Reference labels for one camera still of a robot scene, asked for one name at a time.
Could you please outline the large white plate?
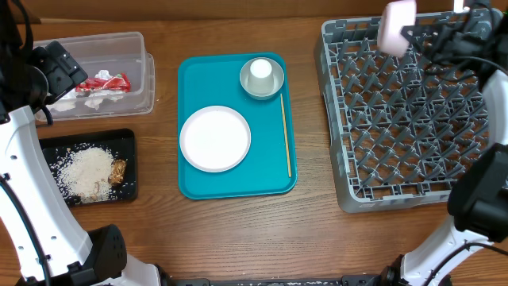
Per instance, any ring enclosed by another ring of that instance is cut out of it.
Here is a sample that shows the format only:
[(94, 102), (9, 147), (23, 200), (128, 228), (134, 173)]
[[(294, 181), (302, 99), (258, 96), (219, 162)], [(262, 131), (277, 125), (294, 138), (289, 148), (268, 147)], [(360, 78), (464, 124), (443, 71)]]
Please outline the large white plate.
[(235, 168), (248, 154), (251, 130), (245, 118), (227, 106), (207, 106), (195, 111), (179, 134), (186, 161), (203, 172)]

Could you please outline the grey bowl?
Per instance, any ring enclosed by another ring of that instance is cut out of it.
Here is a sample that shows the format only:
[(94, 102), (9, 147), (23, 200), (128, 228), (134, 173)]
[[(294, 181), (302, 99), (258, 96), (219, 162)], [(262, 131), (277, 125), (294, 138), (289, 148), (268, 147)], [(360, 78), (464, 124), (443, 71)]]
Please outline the grey bowl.
[[(274, 78), (273, 89), (270, 93), (265, 94), (265, 95), (257, 95), (257, 94), (251, 93), (250, 90), (248, 89), (248, 85), (247, 85), (250, 64), (252, 61), (254, 61), (254, 59), (259, 59), (259, 58), (268, 60), (271, 63), (271, 66), (273, 67), (273, 78)], [(257, 57), (254, 59), (249, 60), (241, 69), (241, 72), (240, 72), (241, 86), (247, 92), (247, 94), (250, 95), (251, 97), (253, 97), (254, 99), (268, 100), (268, 99), (272, 98), (274, 95), (276, 95), (277, 92), (282, 88), (284, 81), (285, 81), (284, 70), (283, 70), (282, 66), (280, 64), (278, 64), (273, 59), (270, 59), (267, 57)]]

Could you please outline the brown food scraps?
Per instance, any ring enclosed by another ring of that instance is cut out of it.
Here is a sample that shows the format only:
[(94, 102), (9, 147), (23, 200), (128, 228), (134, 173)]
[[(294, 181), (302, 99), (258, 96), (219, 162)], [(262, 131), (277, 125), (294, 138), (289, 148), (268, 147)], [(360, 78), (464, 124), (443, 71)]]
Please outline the brown food scraps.
[(125, 160), (113, 160), (110, 168), (104, 168), (94, 176), (90, 197), (93, 200), (103, 200), (114, 195), (125, 180), (126, 168)]

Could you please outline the white tissue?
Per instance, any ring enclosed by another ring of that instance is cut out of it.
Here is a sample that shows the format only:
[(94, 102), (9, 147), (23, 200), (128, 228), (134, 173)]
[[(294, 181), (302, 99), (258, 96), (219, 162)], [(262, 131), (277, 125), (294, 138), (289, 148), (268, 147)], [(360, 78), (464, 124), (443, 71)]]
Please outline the white tissue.
[(47, 105), (49, 110), (55, 110), (58, 112), (64, 112), (67, 110), (72, 110), (75, 108), (76, 99), (79, 96), (79, 92), (75, 90), (69, 91), (63, 97), (61, 97), (57, 102), (52, 105)]
[[(115, 79), (120, 74), (111, 75), (108, 70), (100, 70), (98, 74), (95, 75), (94, 79)], [(113, 91), (113, 90), (100, 90), (93, 91), (88, 96), (88, 99), (85, 101), (85, 105), (89, 108), (98, 110), (100, 105), (105, 99), (110, 99), (116, 102), (118, 99), (123, 98), (124, 91)]]

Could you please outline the red snack wrapper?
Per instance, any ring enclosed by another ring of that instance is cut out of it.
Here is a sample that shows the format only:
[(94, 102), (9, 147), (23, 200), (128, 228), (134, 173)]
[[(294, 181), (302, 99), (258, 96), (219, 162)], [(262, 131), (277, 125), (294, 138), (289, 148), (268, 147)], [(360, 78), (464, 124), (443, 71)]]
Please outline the red snack wrapper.
[(110, 79), (88, 78), (83, 83), (79, 84), (75, 90), (82, 91), (122, 91), (130, 92), (131, 83), (129, 78), (121, 73), (112, 76)]

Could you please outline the white paper cup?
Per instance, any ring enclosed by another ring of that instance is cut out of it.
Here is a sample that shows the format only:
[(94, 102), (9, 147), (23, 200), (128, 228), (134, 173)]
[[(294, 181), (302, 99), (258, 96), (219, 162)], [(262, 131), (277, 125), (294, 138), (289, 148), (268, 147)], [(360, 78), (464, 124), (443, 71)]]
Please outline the white paper cup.
[(247, 85), (250, 92), (257, 95), (265, 95), (272, 91), (273, 67), (268, 60), (259, 58), (251, 62)]

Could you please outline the wooden chopstick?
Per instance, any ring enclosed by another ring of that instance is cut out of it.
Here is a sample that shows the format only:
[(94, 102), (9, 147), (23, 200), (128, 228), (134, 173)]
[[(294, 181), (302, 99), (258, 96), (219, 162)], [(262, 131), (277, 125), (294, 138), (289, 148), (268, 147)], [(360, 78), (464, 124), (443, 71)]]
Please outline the wooden chopstick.
[(282, 115), (282, 121), (283, 121), (283, 134), (284, 134), (284, 141), (285, 141), (285, 150), (286, 150), (286, 156), (287, 156), (287, 171), (288, 176), (292, 177), (292, 170), (291, 170), (291, 155), (289, 150), (289, 141), (288, 141), (288, 134), (287, 134), (287, 120), (286, 120), (286, 112), (285, 112), (285, 106), (284, 106), (284, 100), (283, 100), (283, 94), (280, 94), (280, 104), (281, 104), (281, 115)]

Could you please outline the small white plate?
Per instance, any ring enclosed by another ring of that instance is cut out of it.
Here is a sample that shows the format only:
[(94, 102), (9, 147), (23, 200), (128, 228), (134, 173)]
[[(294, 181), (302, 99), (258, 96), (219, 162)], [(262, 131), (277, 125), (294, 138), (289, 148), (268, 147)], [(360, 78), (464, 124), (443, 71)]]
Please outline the small white plate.
[(416, 12), (415, 0), (402, 0), (387, 4), (377, 33), (379, 51), (398, 58), (404, 56), (410, 43), (401, 34), (401, 31), (404, 26), (414, 25)]

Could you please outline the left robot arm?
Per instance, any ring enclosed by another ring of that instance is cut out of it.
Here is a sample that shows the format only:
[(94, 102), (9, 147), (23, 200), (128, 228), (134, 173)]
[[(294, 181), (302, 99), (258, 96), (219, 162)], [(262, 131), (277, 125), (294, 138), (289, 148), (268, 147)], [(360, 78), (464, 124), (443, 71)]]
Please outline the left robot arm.
[(53, 41), (34, 48), (29, 15), (18, 31), (1, 3), (1, 219), (21, 266), (20, 285), (169, 285), (167, 274), (126, 251), (121, 231), (86, 232), (70, 212), (42, 153), (35, 113), (87, 79)]

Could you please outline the teal serving tray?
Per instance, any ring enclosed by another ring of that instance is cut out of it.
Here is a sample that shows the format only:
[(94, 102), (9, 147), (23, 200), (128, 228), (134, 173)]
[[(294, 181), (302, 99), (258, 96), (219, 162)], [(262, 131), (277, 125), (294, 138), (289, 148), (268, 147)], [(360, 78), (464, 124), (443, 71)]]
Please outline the teal serving tray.
[[(285, 83), (268, 100), (247, 94), (240, 83), (242, 67), (259, 53), (196, 56), (184, 60), (178, 71), (178, 126), (197, 110), (227, 106), (247, 121), (252, 135), (247, 156), (225, 172), (203, 172), (178, 155), (179, 190), (189, 199), (224, 199), (254, 195), (281, 195), (297, 183), (297, 154), (291, 96)], [(292, 177), (288, 176), (280, 94), (283, 94)]]

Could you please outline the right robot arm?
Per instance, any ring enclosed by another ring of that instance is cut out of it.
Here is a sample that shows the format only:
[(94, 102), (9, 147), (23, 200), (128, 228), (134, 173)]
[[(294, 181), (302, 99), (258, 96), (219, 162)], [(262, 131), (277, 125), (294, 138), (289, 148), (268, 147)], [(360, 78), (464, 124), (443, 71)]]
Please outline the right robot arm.
[(415, 250), (401, 255), (370, 285), (449, 285), (450, 272), (507, 237), (507, 16), (491, 20), (485, 39), (467, 27), (417, 25), (414, 1), (389, 3), (378, 29), (382, 52), (401, 57), (414, 46), (432, 65), (471, 70), (487, 106), (486, 152), (460, 177), (448, 198), (448, 217)]

